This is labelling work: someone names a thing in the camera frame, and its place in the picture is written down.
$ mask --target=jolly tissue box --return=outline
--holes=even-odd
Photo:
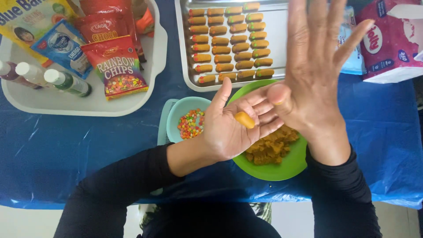
[[[374,0],[357,16],[374,19],[361,42],[365,82],[398,83],[423,75],[423,6],[420,0]]]

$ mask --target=floor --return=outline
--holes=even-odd
[[[420,238],[417,210],[376,202],[376,213],[384,238]],[[0,237],[51,238],[61,210],[25,210],[0,206]],[[124,238],[140,233],[138,206],[128,207]],[[272,204],[272,225],[283,238],[312,238],[311,202]]]

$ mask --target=table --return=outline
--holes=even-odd
[[[0,93],[0,205],[62,209],[81,179],[156,146],[161,110],[168,99],[212,99],[214,92],[197,93],[185,85],[174,6],[168,1],[157,4],[160,24],[168,33],[167,64],[150,100],[136,112],[117,118],[30,114],[14,108]],[[420,208],[423,150],[412,82],[379,85],[341,75],[338,92],[373,200]],[[307,178],[303,172],[285,181],[263,181],[227,161],[200,169],[185,182],[140,202],[309,201]]]

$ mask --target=green liquid bottle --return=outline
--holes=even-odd
[[[55,88],[75,94],[78,97],[86,97],[90,95],[92,91],[90,84],[82,79],[73,77],[67,72],[48,69],[44,73],[44,79],[47,82],[52,83]]]

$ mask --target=black shirt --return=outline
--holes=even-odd
[[[65,205],[54,237],[123,237],[127,206],[184,179],[170,172],[167,146],[142,151],[82,180]],[[382,237],[371,192],[356,157],[351,149],[345,164],[326,166],[315,161],[307,150],[316,238]],[[173,203],[165,205],[144,229],[143,238],[161,237],[280,235],[256,217],[247,203]]]

